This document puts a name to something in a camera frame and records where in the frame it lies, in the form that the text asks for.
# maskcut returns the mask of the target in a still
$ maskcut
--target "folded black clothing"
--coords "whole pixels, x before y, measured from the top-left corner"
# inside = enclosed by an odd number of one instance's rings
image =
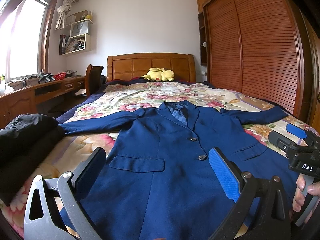
[[[24,182],[63,137],[63,128],[57,126],[41,136],[29,150],[26,152],[21,151],[19,155],[1,165],[0,199],[5,205],[10,205],[10,202]]]
[[[26,152],[44,134],[58,126],[59,122],[44,114],[21,114],[0,130],[1,165]]]

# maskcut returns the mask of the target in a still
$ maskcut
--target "plush toy ear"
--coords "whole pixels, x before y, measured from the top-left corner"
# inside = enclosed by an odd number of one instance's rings
[[[144,76],[139,77],[139,79],[149,79],[149,78],[150,78],[150,75],[144,75]]]

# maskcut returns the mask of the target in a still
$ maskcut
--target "floral blanket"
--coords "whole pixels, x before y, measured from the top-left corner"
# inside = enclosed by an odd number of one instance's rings
[[[207,106],[228,110],[263,111],[273,107],[271,104],[259,99],[250,98],[239,92],[211,89],[203,84],[185,85],[177,82],[148,82],[129,86],[110,85],[104,90],[105,94],[96,101],[79,107],[72,118],[67,122],[100,118],[118,111],[134,111],[140,107],[159,107],[163,101],[178,102],[188,100],[196,106]],[[275,150],[279,154],[284,152],[268,142],[268,135],[272,130],[283,134],[299,145],[305,145],[304,141],[286,131],[287,123],[292,123],[305,130],[312,127],[300,120],[288,116],[278,122],[268,125],[247,124],[243,128],[246,133],[254,136],[260,143]],[[105,149],[110,153],[117,132],[88,134],[77,137],[65,137],[61,140],[48,157],[38,166],[32,176],[25,182],[17,193],[10,206],[0,203],[0,209],[10,225],[23,237],[23,219],[28,192],[34,176],[40,174],[45,179],[59,177],[65,171],[73,171],[77,165],[88,158],[96,147]]]

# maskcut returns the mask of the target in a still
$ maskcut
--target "metal screw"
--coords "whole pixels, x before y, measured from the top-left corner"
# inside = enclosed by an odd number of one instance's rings
[[[37,176],[35,176],[35,178],[33,179],[34,181],[40,181],[41,180],[41,178],[42,178],[42,176],[41,175],[37,175]]]
[[[63,173],[63,177],[64,178],[69,178],[71,176],[71,172],[70,171],[67,171],[65,173]]]
[[[250,178],[252,177],[252,174],[251,174],[250,172],[248,172],[248,171],[245,171],[245,172],[243,173],[243,176],[244,176],[245,178],[247,178],[247,179],[250,179]]]
[[[273,176],[273,180],[274,180],[275,182],[279,182],[281,179],[280,179],[279,176]]]

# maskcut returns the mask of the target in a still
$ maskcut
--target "navy blue bed sheet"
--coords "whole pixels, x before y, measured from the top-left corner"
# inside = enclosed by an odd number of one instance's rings
[[[62,114],[61,116],[59,116],[57,118],[57,121],[59,122],[59,124],[62,124],[64,123],[65,121],[69,120],[71,117],[73,117],[75,111],[83,106],[83,105],[86,105],[86,104],[89,104],[89,103],[92,103],[94,102],[95,100],[99,99],[100,97],[102,97],[104,95],[104,90],[106,89],[107,86],[109,85],[125,85],[125,86],[129,86],[129,85],[132,85],[132,84],[137,84],[137,83],[147,83],[147,82],[151,82],[150,80],[146,80],[146,79],[133,79],[133,80],[130,80],[130,81],[124,81],[124,80],[113,80],[113,81],[110,81],[110,82],[107,82],[105,85],[102,85],[102,87],[96,92],[94,93],[93,95],[89,96],[89,98],[84,101],[82,104],[79,104],[77,106],[75,106],[74,108],[70,109],[69,111],[65,112],[64,114]],[[197,84],[197,83],[194,83],[194,82],[187,82],[187,81],[172,81],[172,82],[178,82],[178,83],[181,83],[181,84]],[[207,85],[208,87],[210,88],[215,88],[212,84],[210,84],[209,82],[207,81],[204,81],[204,82],[201,82],[201,84],[204,84],[204,85]]]

